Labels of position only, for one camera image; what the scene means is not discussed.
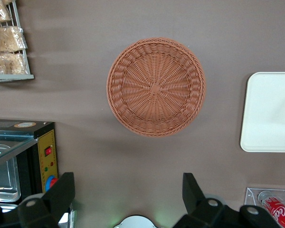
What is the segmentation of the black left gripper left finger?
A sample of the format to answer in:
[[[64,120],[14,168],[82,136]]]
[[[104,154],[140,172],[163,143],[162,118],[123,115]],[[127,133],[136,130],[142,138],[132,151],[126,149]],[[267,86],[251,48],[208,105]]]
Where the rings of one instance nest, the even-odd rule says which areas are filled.
[[[42,197],[30,196],[18,207],[22,228],[58,228],[58,222],[75,198],[75,179],[65,172]]]

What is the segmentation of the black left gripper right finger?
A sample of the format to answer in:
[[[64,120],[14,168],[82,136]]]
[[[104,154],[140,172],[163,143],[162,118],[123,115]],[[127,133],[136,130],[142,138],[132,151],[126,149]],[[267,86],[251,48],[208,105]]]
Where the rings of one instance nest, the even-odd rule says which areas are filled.
[[[215,198],[206,198],[192,173],[184,173],[182,199],[187,210],[175,228],[239,228],[239,213]]]

